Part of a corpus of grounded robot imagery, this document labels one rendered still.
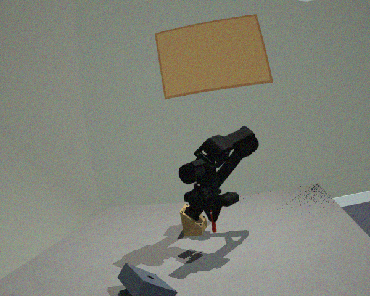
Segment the blue-grey sloped panel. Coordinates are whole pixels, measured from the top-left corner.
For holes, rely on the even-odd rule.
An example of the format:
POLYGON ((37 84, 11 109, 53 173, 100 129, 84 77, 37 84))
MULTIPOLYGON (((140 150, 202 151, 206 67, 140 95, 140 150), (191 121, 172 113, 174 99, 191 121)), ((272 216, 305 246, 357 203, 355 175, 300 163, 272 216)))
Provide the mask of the blue-grey sloped panel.
POLYGON ((125 263, 118 279, 126 289, 121 296, 176 296, 178 293, 156 274, 125 263))

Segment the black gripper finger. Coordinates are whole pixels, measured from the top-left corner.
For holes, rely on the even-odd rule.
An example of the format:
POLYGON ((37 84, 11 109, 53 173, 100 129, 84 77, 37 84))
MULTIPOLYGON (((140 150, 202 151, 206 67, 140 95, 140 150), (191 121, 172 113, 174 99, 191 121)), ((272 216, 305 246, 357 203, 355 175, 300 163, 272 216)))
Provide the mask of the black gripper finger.
POLYGON ((199 205, 205 211, 205 213, 207 215, 207 218, 209 219, 210 222, 212 222, 212 221, 211 221, 211 216, 210 216, 211 208, 209 207, 209 205, 211 205, 212 203, 213 203, 213 200, 210 200, 208 202, 204 202, 203 204, 199 205))
POLYGON ((218 216, 219 216, 219 213, 220 213, 220 210, 221 210, 222 206, 211 204, 211 205, 209 205, 209 207, 212 210, 213 222, 216 222, 217 219, 218 219, 218 216))

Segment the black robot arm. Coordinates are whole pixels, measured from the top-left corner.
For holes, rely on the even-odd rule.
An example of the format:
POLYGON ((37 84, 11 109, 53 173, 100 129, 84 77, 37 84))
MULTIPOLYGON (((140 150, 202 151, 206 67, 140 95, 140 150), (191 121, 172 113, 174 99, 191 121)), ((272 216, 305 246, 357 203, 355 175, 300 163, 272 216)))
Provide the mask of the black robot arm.
MULTIPOLYGON (((220 189, 241 159, 250 156, 257 149, 258 140, 253 131, 246 126, 226 136, 212 136, 194 152, 197 157, 195 161, 180 167, 179 178, 182 182, 191 184, 202 178, 217 175, 217 177, 220 177, 218 181, 218 188, 220 189), (232 150, 233 152, 230 155, 232 150), (216 171, 216 168, 219 170, 216 171)), ((202 184, 203 186, 199 186, 194 183, 194 189, 186 196, 190 206, 186 207, 184 213, 195 221, 199 220, 199 215, 203 212, 203 208, 199 205, 203 204, 204 200, 212 197, 212 192, 206 182, 202 184)))

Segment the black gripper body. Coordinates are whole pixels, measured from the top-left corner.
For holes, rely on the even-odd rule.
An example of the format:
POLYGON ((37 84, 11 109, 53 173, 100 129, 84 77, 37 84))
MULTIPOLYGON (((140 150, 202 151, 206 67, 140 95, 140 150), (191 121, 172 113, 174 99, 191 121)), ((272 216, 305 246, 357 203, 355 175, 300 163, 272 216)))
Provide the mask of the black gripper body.
POLYGON ((220 177, 217 177, 217 175, 215 175, 215 176, 211 176, 207 178, 202 178, 197 181, 197 184, 199 184, 200 186, 203 186, 202 183, 206 182, 206 184, 209 186, 212 192, 212 197, 209 197, 207 200, 204 200, 204 202, 213 200, 214 205, 230 207, 232 204, 239 201, 239 196, 236 192, 227 192, 223 195, 219 195, 219 193, 221 193, 221 189, 218 188, 219 180, 220 180, 220 177))

